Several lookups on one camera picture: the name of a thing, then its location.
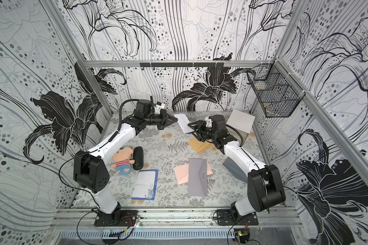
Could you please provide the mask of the white blue-bordered letter paper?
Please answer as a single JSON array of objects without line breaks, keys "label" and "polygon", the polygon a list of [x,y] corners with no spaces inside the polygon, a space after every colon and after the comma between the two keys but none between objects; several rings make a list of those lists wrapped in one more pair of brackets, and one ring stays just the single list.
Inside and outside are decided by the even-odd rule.
[{"label": "white blue-bordered letter paper", "polygon": [[157,188],[158,170],[147,169],[138,172],[138,178],[132,193],[132,200],[154,200]]}]

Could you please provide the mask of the yellow kraft envelope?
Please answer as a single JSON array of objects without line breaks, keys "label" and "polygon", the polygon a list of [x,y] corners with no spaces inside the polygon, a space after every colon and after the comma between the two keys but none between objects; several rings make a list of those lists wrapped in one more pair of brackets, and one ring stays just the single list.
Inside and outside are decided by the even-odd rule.
[{"label": "yellow kraft envelope", "polygon": [[192,138],[188,141],[188,145],[197,153],[201,154],[207,150],[216,150],[215,146],[209,142],[200,142],[196,138]]}]

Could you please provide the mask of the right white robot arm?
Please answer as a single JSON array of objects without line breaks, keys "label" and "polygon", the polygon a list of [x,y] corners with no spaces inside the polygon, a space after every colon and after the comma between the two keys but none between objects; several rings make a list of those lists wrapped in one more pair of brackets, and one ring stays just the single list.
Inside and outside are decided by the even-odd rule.
[{"label": "right white robot arm", "polygon": [[246,216],[286,201],[279,169],[273,164],[267,165],[259,161],[245,150],[228,132],[229,125],[222,115],[213,115],[204,120],[189,123],[188,126],[197,140],[211,141],[247,175],[247,196],[232,203],[232,216]]}]

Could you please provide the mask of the black bar on rail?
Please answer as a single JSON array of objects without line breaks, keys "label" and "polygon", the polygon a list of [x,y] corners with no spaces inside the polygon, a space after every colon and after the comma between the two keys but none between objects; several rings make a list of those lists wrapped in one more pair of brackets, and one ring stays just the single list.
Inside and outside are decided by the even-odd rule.
[{"label": "black bar on rail", "polygon": [[140,67],[224,67],[224,62],[140,62]]}]

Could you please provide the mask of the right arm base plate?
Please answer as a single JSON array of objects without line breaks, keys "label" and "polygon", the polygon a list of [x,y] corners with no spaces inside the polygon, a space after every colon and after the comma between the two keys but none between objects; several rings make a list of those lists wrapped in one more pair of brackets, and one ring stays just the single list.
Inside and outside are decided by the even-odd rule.
[{"label": "right arm base plate", "polygon": [[220,226],[257,226],[259,224],[256,213],[240,216],[230,209],[217,209],[213,214],[213,220]]}]

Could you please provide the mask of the pink plush doll toy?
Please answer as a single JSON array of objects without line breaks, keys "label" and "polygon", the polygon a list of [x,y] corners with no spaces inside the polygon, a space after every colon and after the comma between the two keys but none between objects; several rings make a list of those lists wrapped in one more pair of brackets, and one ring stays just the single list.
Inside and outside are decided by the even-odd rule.
[{"label": "pink plush doll toy", "polygon": [[115,170],[116,175],[125,176],[131,172],[132,166],[135,161],[132,159],[134,150],[130,147],[120,148],[113,156],[112,161],[114,164],[112,168]]}]

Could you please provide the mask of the pink envelope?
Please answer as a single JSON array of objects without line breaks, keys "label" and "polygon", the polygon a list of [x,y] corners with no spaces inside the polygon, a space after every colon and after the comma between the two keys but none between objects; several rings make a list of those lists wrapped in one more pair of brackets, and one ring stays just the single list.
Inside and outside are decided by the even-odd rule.
[{"label": "pink envelope", "polygon": [[177,183],[201,183],[213,171],[210,165],[206,163],[189,163],[174,168]]}]

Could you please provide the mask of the white mini drawer cabinet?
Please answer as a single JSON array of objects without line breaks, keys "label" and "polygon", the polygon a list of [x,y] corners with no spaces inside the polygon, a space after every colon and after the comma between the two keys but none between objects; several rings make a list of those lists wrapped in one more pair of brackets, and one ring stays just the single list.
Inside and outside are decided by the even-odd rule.
[{"label": "white mini drawer cabinet", "polygon": [[240,133],[243,138],[241,143],[241,145],[243,146],[248,136],[255,136],[254,129],[252,128],[254,122],[255,116],[243,111],[233,110],[230,117],[228,118],[227,125],[233,127]]}]

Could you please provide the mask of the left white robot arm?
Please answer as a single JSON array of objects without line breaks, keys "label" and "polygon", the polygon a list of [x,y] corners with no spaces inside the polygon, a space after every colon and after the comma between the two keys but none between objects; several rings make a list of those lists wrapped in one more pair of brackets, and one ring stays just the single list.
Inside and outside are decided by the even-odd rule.
[{"label": "left white robot arm", "polygon": [[164,104],[155,104],[153,98],[128,99],[120,105],[117,129],[88,151],[79,151],[75,155],[73,179],[84,191],[91,193],[100,212],[111,215],[120,211],[119,203],[108,187],[110,175],[106,164],[113,155],[146,126],[163,130],[177,121],[168,114]]}]

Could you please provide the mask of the dark grey envelope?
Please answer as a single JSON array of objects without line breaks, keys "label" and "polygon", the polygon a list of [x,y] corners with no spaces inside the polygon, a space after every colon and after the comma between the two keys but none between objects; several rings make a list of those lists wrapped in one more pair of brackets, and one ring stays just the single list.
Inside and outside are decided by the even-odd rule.
[{"label": "dark grey envelope", "polygon": [[223,166],[238,180],[247,183],[248,173],[244,172],[230,157],[228,157]]}]

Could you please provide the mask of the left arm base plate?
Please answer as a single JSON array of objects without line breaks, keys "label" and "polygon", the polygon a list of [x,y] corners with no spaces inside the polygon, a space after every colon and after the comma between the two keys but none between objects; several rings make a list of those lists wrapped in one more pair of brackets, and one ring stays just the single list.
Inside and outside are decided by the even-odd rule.
[{"label": "left arm base plate", "polygon": [[96,227],[130,227],[135,224],[137,210],[116,210],[112,214],[97,211],[94,225]]}]

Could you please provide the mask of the lilac grey envelope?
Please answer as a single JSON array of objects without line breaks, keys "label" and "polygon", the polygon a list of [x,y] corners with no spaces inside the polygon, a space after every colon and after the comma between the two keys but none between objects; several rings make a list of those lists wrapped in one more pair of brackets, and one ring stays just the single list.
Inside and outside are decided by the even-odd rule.
[{"label": "lilac grey envelope", "polygon": [[208,174],[207,160],[189,160],[188,196],[207,197],[208,196]]}]

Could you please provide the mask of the small electronics board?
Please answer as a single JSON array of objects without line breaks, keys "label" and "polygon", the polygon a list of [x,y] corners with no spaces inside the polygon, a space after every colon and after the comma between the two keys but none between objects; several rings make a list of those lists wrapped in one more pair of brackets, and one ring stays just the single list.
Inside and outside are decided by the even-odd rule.
[{"label": "small electronics board", "polygon": [[249,241],[249,232],[246,229],[234,229],[234,240],[241,244]]}]

